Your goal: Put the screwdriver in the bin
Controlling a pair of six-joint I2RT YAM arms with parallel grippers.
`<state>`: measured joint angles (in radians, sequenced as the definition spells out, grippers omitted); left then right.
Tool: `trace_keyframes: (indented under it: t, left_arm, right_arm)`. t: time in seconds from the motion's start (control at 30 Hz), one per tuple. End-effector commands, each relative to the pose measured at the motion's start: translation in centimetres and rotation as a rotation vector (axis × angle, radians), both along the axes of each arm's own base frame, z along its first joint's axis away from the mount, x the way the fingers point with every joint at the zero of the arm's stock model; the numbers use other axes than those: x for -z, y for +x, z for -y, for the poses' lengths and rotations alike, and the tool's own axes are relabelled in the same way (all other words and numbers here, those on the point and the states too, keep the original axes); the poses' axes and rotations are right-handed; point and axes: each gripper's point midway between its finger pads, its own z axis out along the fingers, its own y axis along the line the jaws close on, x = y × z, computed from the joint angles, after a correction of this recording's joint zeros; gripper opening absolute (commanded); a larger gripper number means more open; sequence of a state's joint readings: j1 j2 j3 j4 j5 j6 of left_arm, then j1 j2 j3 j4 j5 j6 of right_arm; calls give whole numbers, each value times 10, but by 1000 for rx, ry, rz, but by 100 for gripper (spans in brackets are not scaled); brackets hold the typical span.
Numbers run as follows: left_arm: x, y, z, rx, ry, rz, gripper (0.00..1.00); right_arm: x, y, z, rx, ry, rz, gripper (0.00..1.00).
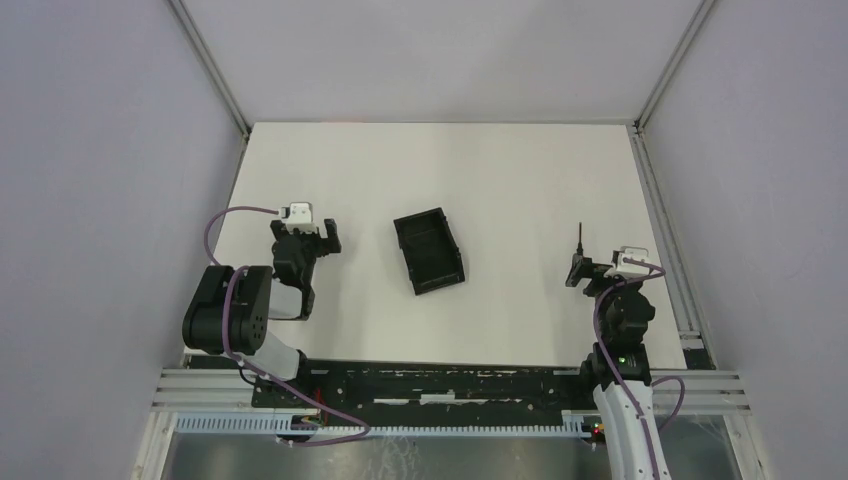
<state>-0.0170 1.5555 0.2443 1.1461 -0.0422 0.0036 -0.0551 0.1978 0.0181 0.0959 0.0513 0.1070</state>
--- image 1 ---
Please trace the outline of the black screwdriver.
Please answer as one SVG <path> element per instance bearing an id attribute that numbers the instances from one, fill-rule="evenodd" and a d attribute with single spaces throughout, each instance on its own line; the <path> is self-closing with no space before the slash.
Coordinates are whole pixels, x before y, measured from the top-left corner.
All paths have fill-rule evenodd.
<path id="1" fill-rule="evenodd" d="M 582 231 L 583 231 L 582 222 L 578 222 L 578 243 L 577 243 L 577 248 L 576 248 L 576 254 L 579 255 L 579 256 L 584 255 L 584 248 L 583 248 L 583 243 L 582 243 Z"/>

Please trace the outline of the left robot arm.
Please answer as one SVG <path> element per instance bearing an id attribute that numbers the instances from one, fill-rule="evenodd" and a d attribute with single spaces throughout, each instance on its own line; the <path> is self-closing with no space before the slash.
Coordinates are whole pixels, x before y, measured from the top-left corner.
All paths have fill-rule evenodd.
<path id="1" fill-rule="evenodd" d="M 336 221 L 324 221 L 325 234 L 315 226 L 287 220 L 271 222 L 275 242 L 273 263 L 246 268 L 209 266 L 189 303 L 182 322 L 182 339 L 189 349 L 226 356 L 261 376 L 293 380 L 305 355 L 269 331 L 272 287 L 294 288 L 300 304 L 294 321 L 307 320 L 314 306 L 312 288 L 317 260 L 342 251 Z"/>

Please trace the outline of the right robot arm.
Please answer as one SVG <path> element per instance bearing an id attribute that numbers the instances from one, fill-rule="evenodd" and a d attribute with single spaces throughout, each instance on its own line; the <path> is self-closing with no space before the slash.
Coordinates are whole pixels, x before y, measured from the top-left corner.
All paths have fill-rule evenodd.
<path id="1" fill-rule="evenodd" d="M 622 247 L 598 263 L 578 248 L 565 285 L 587 285 L 595 343 L 580 366 L 600 414 L 593 436 L 605 445 L 615 479 L 669 479 L 653 409 L 652 370 L 644 337 L 656 308 L 641 292 L 665 270 L 642 248 Z"/>

